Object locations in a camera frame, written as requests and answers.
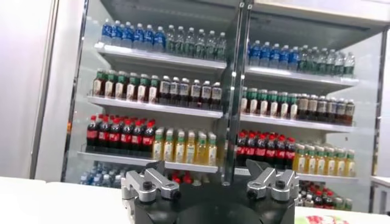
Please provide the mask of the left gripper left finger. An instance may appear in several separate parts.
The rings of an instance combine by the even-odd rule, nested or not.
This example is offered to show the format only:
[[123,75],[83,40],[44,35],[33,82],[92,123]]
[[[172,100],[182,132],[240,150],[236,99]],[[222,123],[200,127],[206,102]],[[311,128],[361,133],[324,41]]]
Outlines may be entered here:
[[121,178],[121,193],[123,200],[139,199],[142,203],[152,203],[157,193],[166,200],[180,198],[180,186],[175,181],[167,179],[162,172],[165,169],[164,161],[148,164],[143,172],[135,170],[126,172]]

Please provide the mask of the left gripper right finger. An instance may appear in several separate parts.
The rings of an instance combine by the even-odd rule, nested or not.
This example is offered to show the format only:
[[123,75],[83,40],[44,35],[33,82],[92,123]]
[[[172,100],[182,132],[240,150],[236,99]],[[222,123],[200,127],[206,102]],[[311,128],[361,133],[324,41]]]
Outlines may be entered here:
[[246,166],[253,178],[247,183],[247,197],[250,200],[259,200],[270,193],[276,201],[288,201],[299,196],[299,176],[293,170],[285,170],[282,173],[271,167],[266,162],[258,162],[252,159],[246,160]]

